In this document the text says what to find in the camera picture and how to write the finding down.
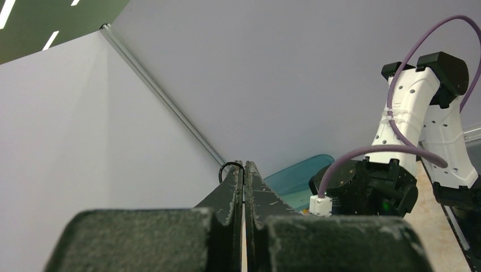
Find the ceiling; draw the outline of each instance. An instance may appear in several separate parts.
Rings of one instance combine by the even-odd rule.
[[[16,0],[0,29],[0,64],[41,51],[54,31],[52,46],[95,32],[117,18],[130,0]],[[5,0],[0,0],[0,10]]]

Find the light gray wall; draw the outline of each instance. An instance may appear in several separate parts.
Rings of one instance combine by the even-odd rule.
[[[481,23],[481,2],[132,0],[113,27],[227,160],[269,175],[370,145],[387,93],[381,67],[454,14]],[[439,50],[473,75],[479,43],[467,24],[440,29],[415,61]],[[478,87],[464,127],[481,124],[480,102]]]
[[[0,66],[0,271],[97,208],[192,207],[218,166],[100,33]]]

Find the transparent plastic sheet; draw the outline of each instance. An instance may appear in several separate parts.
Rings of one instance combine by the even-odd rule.
[[[301,212],[309,208],[309,180],[322,168],[333,163],[329,155],[317,155],[287,167],[264,179],[265,183],[287,204]]]

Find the black cable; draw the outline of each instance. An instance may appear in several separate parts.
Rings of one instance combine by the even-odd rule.
[[[225,163],[225,164],[223,164],[223,165],[221,166],[221,169],[219,169],[219,184],[221,184],[221,183],[222,183],[222,180],[223,180],[223,179],[222,179],[222,172],[224,171],[224,168],[226,168],[226,167],[229,166],[229,165],[235,165],[235,166],[237,166],[237,167],[242,168],[242,171],[243,171],[242,174],[245,174],[245,169],[244,169],[244,166],[242,166],[242,164],[236,163],[235,161],[228,161],[227,163]]]

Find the purple cable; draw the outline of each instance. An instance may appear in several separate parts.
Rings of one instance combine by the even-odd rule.
[[[432,28],[430,28],[420,39],[417,41],[417,43],[413,46],[413,48],[409,51],[409,53],[406,55],[404,60],[402,61],[401,65],[397,69],[396,73],[394,74],[394,77],[391,81],[391,84],[389,85],[389,91],[387,93],[387,108],[392,109],[393,108],[393,94],[394,94],[394,87],[396,85],[396,82],[399,79],[399,76],[401,72],[403,71],[404,67],[406,66],[407,62],[411,59],[412,55],[416,52],[416,50],[421,46],[421,44],[426,40],[426,38],[433,33],[438,27],[442,26],[443,24],[452,21],[460,19],[468,23],[476,32],[478,35],[479,42],[481,44],[481,29],[479,29],[478,25],[469,17],[465,15],[454,15],[451,17],[448,17],[439,23],[435,24]],[[471,85],[469,86],[468,90],[466,91],[466,94],[461,102],[461,107],[459,111],[461,111],[469,96],[471,95],[474,87],[476,86],[476,83],[478,82],[479,76],[481,75],[481,56],[478,64],[478,69],[476,71],[476,74],[474,75]],[[393,112],[388,110],[387,112],[388,116],[393,116]],[[408,154],[415,154],[418,156],[421,156],[431,163],[441,167],[441,168],[446,168],[448,167],[448,163],[438,155],[428,152],[426,150],[418,149],[414,144],[412,144],[402,133],[399,131],[398,126],[396,125],[396,122],[394,120],[390,120],[389,124],[391,125],[394,133],[396,136],[405,144],[405,146],[397,145],[397,144],[387,144],[387,145],[377,145],[377,146],[369,146],[369,147],[362,147],[358,148],[356,150],[353,150],[344,156],[338,158],[329,168],[326,170],[324,176],[322,177],[320,184],[319,184],[319,190],[318,190],[318,197],[319,198],[324,198],[326,194],[326,189],[327,185],[329,184],[329,181],[331,180],[332,175],[336,172],[336,170],[346,163],[347,161],[351,160],[352,158],[355,158],[357,156],[367,154],[367,153],[376,153],[376,152],[403,152],[403,153],[408,153]]]
[[[439,23],[435,24],[432,28],[430,28],[420,39],[419,41],[416,42],[416,44],[411,48],[411,50],[409,51],[409,53],[407,53],[406,57],[404,58],[404,60],[402,61],[401,65],[399,66],[399,68],[397,69],[396,73],[394,74],[394,77],[393,77],[393,80],[391,81],[391,84],[389,85],[389,90],[387,92],[387,108],[388,109],[392,109],[393,108],[393,96],[394,96],[394,87],[396,85],[396,82],[398,81],[399,79],[399,76],[401,75],[401,72],[404,70],[404,67],[406,66],[407,62],[411,59],[412,55],[414,55],[414,53],[416,52],[416,50],[421,46],[421,44],[423,44],[423,42],[429,37],[429,35],[431,35],[431,33],[433,33],[437,28],[439,28],[440,26],[442,26],[443,24],[449,22],[449,21],[452,21],[452,20],[456,20],[456,19],[459,19],[459,20],[463,20],[465,21],[466,23],[468,23],[473,29],[474,31],[476,32],[476,34],[478,35],[478,39],[479,39],[479,42],[481,44],[481,29],[479,29],[478,25],[471,19],[469,18],[468,16],[464,16],[464,15],[454,15],[454,16],[451,16],[451,17],[448,17],[442,21],[440,21]],[[476,74],[474,75],[473,79],[472,79],[472,82],[471,82],[471,85],[469,86],[468,90],[466,91],[466,94],[461,102],[461,107],[460,107],[460,111],[463,109],[463,107],[465,106],[466,104],[466,101],[467,99],[469,98],[469,96],[471,95],[474,87],[476,86],[476,83],[478,82],[478,79],[479,79],[479,76],[481,75],[481,58],[479,60],[479,64],[478,64],[478,69],[476,71]],[[387,115],[389,116],[393,116],[393,112],[392,111],[388,111],[387,112]],[[390,120],[389,121],[389,124],[391,125],[393,131],[394,131],[394,134],[396,134],[396,136],[406,145],[406,146],[412,146],[412,147],[416,147],[414,144],[412,144],[402,133],[401,131],[399,131],[398,129],[398,126],[396,125],[396,122],[394,120]]]

